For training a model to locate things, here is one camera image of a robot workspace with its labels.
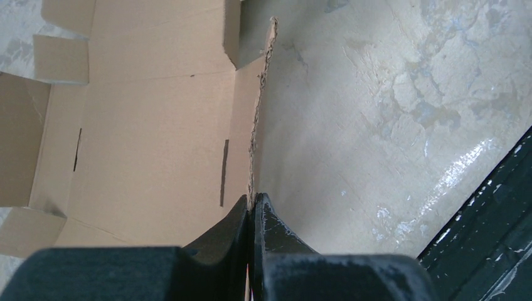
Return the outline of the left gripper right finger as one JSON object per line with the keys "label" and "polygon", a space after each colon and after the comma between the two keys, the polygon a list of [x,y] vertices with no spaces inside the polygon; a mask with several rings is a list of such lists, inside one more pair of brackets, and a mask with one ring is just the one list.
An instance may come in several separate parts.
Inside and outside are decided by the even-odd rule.
{"label": "left gripper right finger", "polygon": [[257,194],[251,213],[253,300],[438,300],[428,273],[408,256],[322,255]]}

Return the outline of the brown cardboard box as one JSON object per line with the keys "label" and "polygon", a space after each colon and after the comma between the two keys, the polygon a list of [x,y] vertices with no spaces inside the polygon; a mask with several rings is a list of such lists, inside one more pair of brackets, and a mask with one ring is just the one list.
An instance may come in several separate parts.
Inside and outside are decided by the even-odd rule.
{"label": "brown cardboard box", "polygon": [[185,245],[253,192],[277,37],[237,68],[240,1],[31,1],[34,73],[1,72],[1,254]]}

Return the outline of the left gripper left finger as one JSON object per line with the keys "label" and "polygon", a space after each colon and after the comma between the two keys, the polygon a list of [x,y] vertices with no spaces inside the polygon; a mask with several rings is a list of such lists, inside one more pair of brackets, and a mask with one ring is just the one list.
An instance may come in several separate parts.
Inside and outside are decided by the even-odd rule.
{"label": "left gripper left finger", "polygon": [[48,248],[14,273],[2,300],[242,300],[247,198],[184,247]]}

